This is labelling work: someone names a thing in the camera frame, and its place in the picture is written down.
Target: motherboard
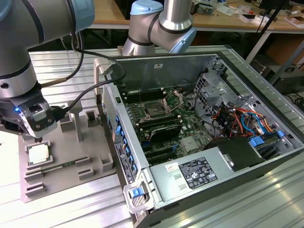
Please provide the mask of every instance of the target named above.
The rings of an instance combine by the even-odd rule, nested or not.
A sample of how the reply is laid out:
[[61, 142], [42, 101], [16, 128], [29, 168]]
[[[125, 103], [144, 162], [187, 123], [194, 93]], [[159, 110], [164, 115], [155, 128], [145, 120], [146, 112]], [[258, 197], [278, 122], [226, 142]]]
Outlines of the motherboard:
[[200, 152], [212, 141], [181, 89], [126, 97], [126, 110], [150, 165]]

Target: green circuit board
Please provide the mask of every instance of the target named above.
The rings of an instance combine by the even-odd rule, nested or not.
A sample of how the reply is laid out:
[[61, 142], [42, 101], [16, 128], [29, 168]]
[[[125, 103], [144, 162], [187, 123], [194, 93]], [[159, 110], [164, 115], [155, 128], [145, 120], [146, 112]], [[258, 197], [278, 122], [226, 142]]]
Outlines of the green circuit board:
[[[152, 165], [200, 152], [212, 140], [212, 136], [210, 135], [212, 132], [208, 132], [202, 125], [201, 119], [193, 111], [189, 100], [184, 96], [178, 97], [174, 94], [174, 91], [173, 89], [165, 90], [166, 94], [170, 95], [165, 100], [167, 102], [167, 108], [169, 108], [171, 112], [166, 110], [163, 99], [139, 102], [136, 104], [125, 104], [129, 118], [141, 142], [142, 149], [147, 160], [149, 162], [151, 161]], [[148, 137], [143, 137], [145, 134], [149, 135], [151, 130], [162, 128], [163, 125], [149, 130], [138, 130], [136, 128], [136, 123], [161, 120], [162, 118], [172, 116], [179, 116], [178, 125], [181, 125], [181, 129], [178, 134], [167, 140], [150, 142]]]

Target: sticker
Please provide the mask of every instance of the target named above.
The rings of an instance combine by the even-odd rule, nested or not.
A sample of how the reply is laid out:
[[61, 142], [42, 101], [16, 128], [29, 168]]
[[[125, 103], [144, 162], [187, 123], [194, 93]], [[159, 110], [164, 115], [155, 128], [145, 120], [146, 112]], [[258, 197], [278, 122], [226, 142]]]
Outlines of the sticker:
[[218, 178], [205, 157], [179, 165], [189, 188], [196, 189]]
[[159, 69], [162, 68], [163, 64], [155, 64], [154, 65], [154, 69]]
[[116, 143], [115, 147], [116, 147], [116, 151], [118, 153], [119, 160], [122, 165], [122, 169], [125, 174], [125, 177], [126, 177], [128, 183], [131, 184], [134, 182], [134, 177], [133, 177], [133, 174], [129, 167], [128, 157], [125, 156], [123, 146], [121, 143]]
[[177, 162], [175, 162], [175, 163], [165, 165], [165, 167], [167, 169], [167, 172], [171, 172], [173, 170], [178, 170], [179, 169], [179, 164]]

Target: desk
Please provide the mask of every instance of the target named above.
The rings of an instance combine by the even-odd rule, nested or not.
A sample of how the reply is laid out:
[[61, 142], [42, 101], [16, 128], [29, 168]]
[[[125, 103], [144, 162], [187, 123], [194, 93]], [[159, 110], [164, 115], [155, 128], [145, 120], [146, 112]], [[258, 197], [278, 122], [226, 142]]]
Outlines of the desk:
[[[251, 3], [240, 0], [235, 5], [248, 5], [255, 14], [260, 13], [260, 9]], [[129, 29], [129, 20], [125, 20], [114, 0], [95, 0], [95, 21], [90, 27], [92, 29]], [[271, 33], [293, 33], [304, 34], [304, 29], [298, 29], [284, 20], [285, 16], [278, 16], [278, 20], [273, 22], [268, 30], [263, 34], [256, 46], [253, 48], [246, 61], [251, 62], [258, 53], [262, 45]], [[227, 16], [221, 12], [214, 11], [214, 16], [193, 15], [193, 26], [198, 31], [215, 32], [256, 32], [257, 27], [252, 23], [244, 23], [238, 19], [237, 15]]]

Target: power supply label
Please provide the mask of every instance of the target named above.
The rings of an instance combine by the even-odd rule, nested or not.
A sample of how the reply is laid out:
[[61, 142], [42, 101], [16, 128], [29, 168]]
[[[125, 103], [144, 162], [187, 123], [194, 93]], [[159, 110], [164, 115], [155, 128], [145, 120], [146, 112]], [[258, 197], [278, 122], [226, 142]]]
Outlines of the power supply label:
[[181, 164], [179, 168], [191, 189], [218, 179], [205, 157]]
[[124, 149], [121, 143], [115, 143], [116, 151], [119, 156], [119, 161], [121, 163], [123, 173], [126, 177], [126, 180], [128, 181], [129, 184], [134, 182], [134, 178], [132, 175], [132, 172], [129, 168], [129, 162], [128, 162], [128, 157], [124, 154]]

